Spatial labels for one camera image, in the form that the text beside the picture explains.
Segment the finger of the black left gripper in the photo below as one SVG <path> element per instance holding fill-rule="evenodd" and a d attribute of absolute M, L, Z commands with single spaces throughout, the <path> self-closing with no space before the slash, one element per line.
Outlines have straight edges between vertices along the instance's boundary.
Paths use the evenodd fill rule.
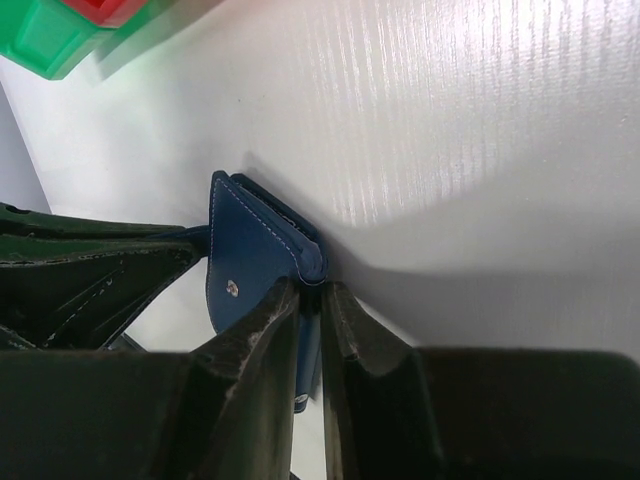
<path fill-rule="evenodd" d="M 209 228 L 1 206 L 1 347 L 98 350 L 208 255 Z"/>

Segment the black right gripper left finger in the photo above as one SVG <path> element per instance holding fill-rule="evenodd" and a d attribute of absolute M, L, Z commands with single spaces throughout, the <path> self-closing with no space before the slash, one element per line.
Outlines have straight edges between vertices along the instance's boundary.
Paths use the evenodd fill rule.
<path fill-rule="evenodd" d="M 298 305 L 279 279 L 191 353 L 3 353 L 2 477 L 287 478 Z"/>

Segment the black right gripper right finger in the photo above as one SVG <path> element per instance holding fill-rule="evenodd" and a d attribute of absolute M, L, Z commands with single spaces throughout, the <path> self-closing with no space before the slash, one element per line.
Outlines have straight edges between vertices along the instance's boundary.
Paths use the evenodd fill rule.
<path fill-rule="evenodd" d="M 321 300 L 331 479 L 635 479 L 639 368 L 579 350 L 413 347 Z"/>

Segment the blue leather card holder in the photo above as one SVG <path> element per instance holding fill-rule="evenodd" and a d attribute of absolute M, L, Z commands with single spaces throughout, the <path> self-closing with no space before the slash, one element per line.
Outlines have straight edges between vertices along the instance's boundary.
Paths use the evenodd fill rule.
<path fill-rule="evenodd" d="M 322 236 L 246 175 L 217 171 L 211 182 L 209 239 L 206 293 L 215 332 L 257 307 L 279 278 L 300 287 L 294 411 L 303 412 L 319 365 L 319 295 L 329 271 Z"/>

